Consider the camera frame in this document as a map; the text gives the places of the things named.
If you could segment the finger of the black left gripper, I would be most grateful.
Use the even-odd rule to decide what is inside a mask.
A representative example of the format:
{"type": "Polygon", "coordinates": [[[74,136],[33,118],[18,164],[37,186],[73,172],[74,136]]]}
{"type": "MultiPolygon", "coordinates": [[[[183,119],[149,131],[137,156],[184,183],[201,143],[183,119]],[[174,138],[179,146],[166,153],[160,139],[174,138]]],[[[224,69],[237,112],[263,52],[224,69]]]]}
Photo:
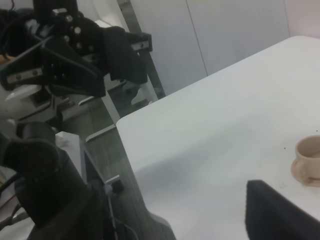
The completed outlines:
{"type": "Polygon", "coordinates": [[[125,36],[135,52],[152,52],[152,35],[148,33],[126,32],[125,36]]]}
{"type": "Polygon", "coordinates": [[[54,64],[45,57],[45,44],[50,36],[0,67],[0,84],[6,91],[22,85],[47,86],[53,90],[54,64]]]}

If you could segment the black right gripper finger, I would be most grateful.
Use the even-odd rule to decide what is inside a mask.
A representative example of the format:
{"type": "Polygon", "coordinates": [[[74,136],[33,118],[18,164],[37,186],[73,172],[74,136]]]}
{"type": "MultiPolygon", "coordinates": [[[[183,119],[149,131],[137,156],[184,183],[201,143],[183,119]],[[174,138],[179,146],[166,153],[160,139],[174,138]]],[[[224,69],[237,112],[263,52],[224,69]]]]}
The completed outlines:
{"type": "Polygon", "coordinates": [[[250,240],[318,240],[320,222],[262,180],[246,184],[245,228],[250,240]]]}

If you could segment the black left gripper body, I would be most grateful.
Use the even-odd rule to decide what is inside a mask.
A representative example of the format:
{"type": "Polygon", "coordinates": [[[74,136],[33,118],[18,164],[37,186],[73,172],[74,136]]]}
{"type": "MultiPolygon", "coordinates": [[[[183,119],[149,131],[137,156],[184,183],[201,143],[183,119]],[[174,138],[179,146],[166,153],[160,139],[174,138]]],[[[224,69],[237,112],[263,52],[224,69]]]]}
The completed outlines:
{"type": "Polygon", "coordinates": [[[86,61],[76,49],[82,40],[73,31],[86,24],[79,20],[75,0],[35,0],[33,13],[36,25],[29,28],[32,39],[39,43],[54,37],[45,44],[44,56],[54,64],[53,90],[57,96],[85,95],[102,97],[103,74],[99,68],[86,61]]]}

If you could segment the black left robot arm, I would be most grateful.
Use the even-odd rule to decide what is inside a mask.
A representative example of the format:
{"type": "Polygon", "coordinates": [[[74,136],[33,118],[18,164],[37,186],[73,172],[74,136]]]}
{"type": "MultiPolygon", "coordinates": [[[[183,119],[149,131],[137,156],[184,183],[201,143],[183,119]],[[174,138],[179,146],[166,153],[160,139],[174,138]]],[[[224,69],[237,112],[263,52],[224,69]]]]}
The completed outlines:
{"type": "MultiPolygon", "coordinates": [[[[0,85],[8,92],[39,86],[46,108],[68,95],[103,98],[105,76],[149,88],[140,52],[151,52],[148,33],[101,27],[79,11],[75,0],[35,0],[32,8],[0,11],[0,85]]],[[[105,182],[79,173],[38,108],[18,119],[0,119],[0,164],[15,172],[18,204],[0,223],[30,218],[30,240],[115,240],[111,196],[123,191],[118,177],[105,182]]]]}

